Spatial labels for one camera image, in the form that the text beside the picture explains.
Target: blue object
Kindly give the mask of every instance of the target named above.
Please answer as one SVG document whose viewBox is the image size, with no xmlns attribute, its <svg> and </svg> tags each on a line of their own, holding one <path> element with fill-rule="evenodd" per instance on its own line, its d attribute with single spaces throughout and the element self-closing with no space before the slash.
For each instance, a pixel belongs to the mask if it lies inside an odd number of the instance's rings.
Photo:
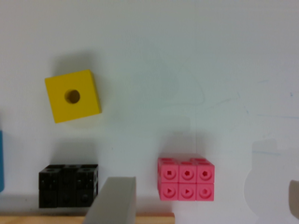
<svg viewBox="0 0 299 224">
<path fill-rule="evenodd" d="M 0 131 L 0 192 L 4 190 L 3 141 Z"/>
</svg>

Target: yellow block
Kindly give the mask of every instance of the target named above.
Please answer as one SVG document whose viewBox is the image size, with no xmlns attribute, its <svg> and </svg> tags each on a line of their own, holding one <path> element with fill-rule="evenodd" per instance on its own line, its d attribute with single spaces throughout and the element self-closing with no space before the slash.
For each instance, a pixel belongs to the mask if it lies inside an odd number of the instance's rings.
<svg viewBox="0 0 299 224">
<path fill-rule="evenodd" d="M 102 112 L 90 70 L 45 79 L 55 123 Z"/>
</svg>

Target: pink interlocking cube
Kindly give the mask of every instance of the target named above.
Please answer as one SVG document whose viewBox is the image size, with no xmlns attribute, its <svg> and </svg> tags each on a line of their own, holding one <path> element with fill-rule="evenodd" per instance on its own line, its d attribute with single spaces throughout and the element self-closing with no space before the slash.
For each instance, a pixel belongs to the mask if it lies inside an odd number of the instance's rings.
<svg viewBox="0 0 299 224">
<path fill-rule="evenodd" d="M 158 176 L 162 183 L 178 182 L 178 162 L 172 158 L 158 159 Z"/>
<path fill-rule="evenodd" d="M 162 183 L 159 179 L 159 195 L 161 201 L 178 200 L 178 183 Z"/>
<path fill-rule="evenodd" d="M 179 201 L 196 201 L 196 184 L 178 184 Z"/>
<path fill-rule="evenodd" d="M 214 184 L 196 184 L 196 201 L 214 201 Z"/>
<path fill-rule="evenodd" d="M 196 163 L 193 161 L 181 161 L 179 164 L 179 178 L 180 183 L 196 183 Z"/>
<path fill-rule="evenodd" d="M 214 184 L 215 166 L 205 158 L 191 158 L 197 169 L 196 183 Z"/>
</svg>

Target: gray object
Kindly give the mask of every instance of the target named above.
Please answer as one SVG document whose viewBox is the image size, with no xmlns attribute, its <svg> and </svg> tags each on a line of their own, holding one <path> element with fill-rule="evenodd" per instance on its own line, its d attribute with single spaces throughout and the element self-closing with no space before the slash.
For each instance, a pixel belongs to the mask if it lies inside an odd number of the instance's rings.
<svg viewBox="0 0 299 224">
<path fill-rule="evenodd" d="M 299 219 L 299 181 L 290 182 L 289 207 L 292 215 Z"/>
<path fill-rule="evenodd" d="M 135 177 L 108 178 L 83 224 L 134 224 L 135 185 Z"/>
</svg>

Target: hole in yellow block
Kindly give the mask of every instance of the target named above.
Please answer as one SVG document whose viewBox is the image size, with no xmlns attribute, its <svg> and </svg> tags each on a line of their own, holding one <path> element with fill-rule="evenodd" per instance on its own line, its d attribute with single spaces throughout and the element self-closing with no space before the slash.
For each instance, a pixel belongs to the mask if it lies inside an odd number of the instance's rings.
<svg viewBox="0 0 299 224">
<path fill-rule="evenodd" d="M 65 100 L 69 104 L 76 104 L 80 100 L 80 93 L 76 90 L 67 91 L 65 94 Z"/>
</svg>

